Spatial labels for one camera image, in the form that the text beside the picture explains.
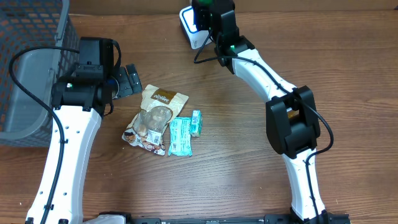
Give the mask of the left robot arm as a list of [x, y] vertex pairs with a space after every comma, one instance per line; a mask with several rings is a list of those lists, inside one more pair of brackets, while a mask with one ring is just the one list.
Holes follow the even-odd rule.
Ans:
[[26, 223], [82, 223], [91, 147], [106, 106], [138, 93], [113, 39], [83, 37], [79, 58], [52, 86], [52, 137], [44, 173]]

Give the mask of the Kleenex pocket tissue pack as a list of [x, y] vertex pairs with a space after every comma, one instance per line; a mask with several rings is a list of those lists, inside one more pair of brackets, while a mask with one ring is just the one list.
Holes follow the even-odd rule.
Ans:
[[200, 110], [193, 110], [190, 124], [190, 134], [192, 137], [199, 138], [203, 126], [203, 118]]

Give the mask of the mint green wipes pack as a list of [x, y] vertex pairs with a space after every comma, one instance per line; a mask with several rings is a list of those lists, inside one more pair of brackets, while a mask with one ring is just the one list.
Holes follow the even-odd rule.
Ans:
[[168, 156], [192, 156], [191, 135], [190, 135], [191, 118], [176, 117], [170, 122], [170, 147]]

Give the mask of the brown white snack bag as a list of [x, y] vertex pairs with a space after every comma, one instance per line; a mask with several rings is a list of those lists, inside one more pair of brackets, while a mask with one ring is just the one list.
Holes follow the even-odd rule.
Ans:
[[163, 134], [187, 101], [187, 95], [147, 85], [142, 92], [140, 111], [123, 132], [122, 140], [163, 156]]

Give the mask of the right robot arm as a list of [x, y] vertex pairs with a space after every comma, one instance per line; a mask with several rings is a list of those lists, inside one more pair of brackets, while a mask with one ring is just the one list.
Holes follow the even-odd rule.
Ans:
[[216, 60], [244, 80], [266, 104], [266, 134], [283, 157], [292, 191], [290, 218], [297, 223], [327, 223], [315, 171], [319, 123], [307, 86], [297, 88], [278, 76], [239, 33], [233, 1], [191, 1], [193, 23], [215, 41]]

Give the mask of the yellow dish soap bottle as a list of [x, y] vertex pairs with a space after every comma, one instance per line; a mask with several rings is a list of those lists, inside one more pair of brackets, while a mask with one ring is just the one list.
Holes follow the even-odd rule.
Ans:
[[300, 110], [293, 110], [292, 108], [287, 109], [288, 119], [296, 119], [300, 117]]

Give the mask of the green lid seasoning jar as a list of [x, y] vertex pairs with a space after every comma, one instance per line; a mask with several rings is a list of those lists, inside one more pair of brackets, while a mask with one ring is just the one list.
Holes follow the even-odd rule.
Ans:
[[201, 5], [209, 6], [210, 4], [213, 3], [213, 0], [198, 0], [198, 2], [199, 2]]

